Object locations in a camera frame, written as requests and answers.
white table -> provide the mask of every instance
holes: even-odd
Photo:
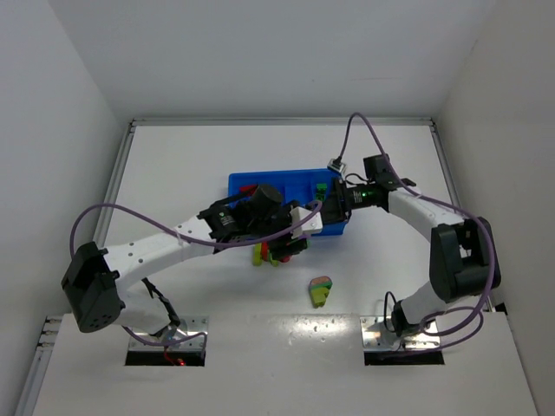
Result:
[[[225,196],[229,173],[325,166],[341,147],[343,123],[138,123],[108,196],[177,224]],[[403,124],[376,127],[393,164],[425,193],[447,199],[429,126]],[[349,171],[362,172],[362,158],[373,154],[368,133],[355,126]],[[106,245],[155,232],[126,214],[115,212],[111,221],[108,214],[97,232]],[[210,316],[206,366],[124,367],[121,329],[83,335],[68,315],[34,414],[536,414],[502,314],[487,314],[479,336],[445,353],[445,366],[363,365],[358,316],[379,315],[386,290],[398,298],[414,292],[428,279],[428,259],[416,231],[367,209],[354,212],[343,236],[314,238],[277,268],[252,267],[246,248],[164,270],[151,280],[178,312]],[[325,307],[314,310],[307,286],[321,275],[334,286]]]

cable connector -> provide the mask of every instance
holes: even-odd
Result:
[[[341,161],[341,158],[332,159],[328,163],[328,169],[343,176],[343,174],[347,170],[347,165]]]

blue bin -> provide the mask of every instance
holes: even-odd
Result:
[[[229,175],[228,196],[239,193],[239,188],[248,185],[268,184],[275,186],[284,195],[284,202],[296,199],[301,205],[316,199],[316,185],[326,184],[326,197],[332,188],[331,181],[338,175],[328,169],[303,169],[298,171],[245,172]],[[341,236],[346,223],[329,224],[315,236]]]

metal mounting plate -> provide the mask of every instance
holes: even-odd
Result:
[[[428,329],[437,331],[435,322],[430,322]],[[383,353],[388,351],[414,351],[417,349],[437,348],[441,345],[439,336],[416,334],[398,337],[389,332],[383,324],[383,316],[361,316],[362,349],[365,353]]]
[[[181,316],[181,325],[176,333],[177,336],[174,335],[171,339],[179,339],[180,336],[195,335],[199,332],[205,332],[208,335],[208,316]],[[146,340],[160,342],[158,338],[154,338],[144,332],[137,332],[136,334]],[[171,346],[168,350],[179,351],[181,353],[198,353],[203,350],[204,341],[205,338],[203,336],[199,336],[190,341],[181,342],[180,344]],[[163,349],[163,347],[150,347],[148,345],[144,345],[131,337],[129,338],[129,345],[127,347],[128,351],[142,353],[159,352]]]

white wall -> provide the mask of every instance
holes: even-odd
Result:
[[[463,205],[493,223],[501,295],[544,415],[555,408],[554,16],[552,0],[498,2],[439,118]]]
[[[0,414],[9,415],[45,315],[69,310],[60,288],[69,229],[102,199],[123,127],[46,0],[0,2],[0,39]]]
[[[495,0],[49,2],[129,119],[429,116]]]

